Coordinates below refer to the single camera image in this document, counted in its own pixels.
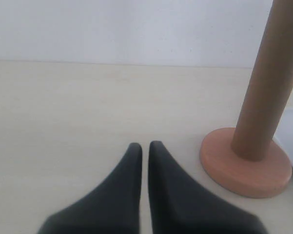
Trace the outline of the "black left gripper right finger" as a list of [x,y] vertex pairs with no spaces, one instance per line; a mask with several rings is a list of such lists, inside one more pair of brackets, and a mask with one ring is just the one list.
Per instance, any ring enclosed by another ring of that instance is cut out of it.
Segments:
[[148,194],[155,234],[266,234],[260,219],[197,183],[161,141],[152,141]]

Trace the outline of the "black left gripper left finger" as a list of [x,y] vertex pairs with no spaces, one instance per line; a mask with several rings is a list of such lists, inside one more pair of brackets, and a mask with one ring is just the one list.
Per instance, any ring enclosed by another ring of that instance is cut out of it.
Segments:
[[49,216],[40,234],[138,234],[142,147],[129,144],[113,171],[89,194]]

